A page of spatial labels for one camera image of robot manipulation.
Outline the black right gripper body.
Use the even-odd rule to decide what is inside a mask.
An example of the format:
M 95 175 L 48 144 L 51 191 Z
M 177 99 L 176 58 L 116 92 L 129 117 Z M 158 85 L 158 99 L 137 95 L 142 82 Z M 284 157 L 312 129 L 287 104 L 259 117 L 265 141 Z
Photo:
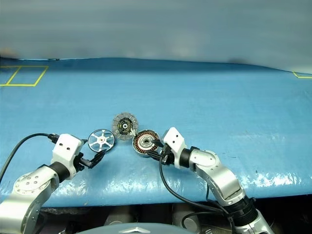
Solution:
M 172 152 L 172 148 L 167 144 L 162 144 L 162 149 L 160 151 L 160 165 L 174 165 L 175 156 Z

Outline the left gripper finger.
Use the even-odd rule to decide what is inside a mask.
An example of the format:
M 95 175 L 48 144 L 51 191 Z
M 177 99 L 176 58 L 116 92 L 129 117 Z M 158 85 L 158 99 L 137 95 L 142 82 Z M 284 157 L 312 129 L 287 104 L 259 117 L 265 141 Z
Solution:
M 93 159 L 90 160 L 90 165 L 88 166 L 89 169 L 94 168 L 105 156 L 106 150 L 102 150 L 97 152 Z

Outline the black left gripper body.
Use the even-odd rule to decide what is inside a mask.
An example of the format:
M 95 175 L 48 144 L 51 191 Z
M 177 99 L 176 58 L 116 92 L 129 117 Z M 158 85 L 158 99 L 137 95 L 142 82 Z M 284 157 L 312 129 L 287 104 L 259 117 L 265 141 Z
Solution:
M 83 153 L 79 153 L 76 156 L 76 171 L 83 171 L 84 168 L 91 168 L 91 162 L 83 158 Z

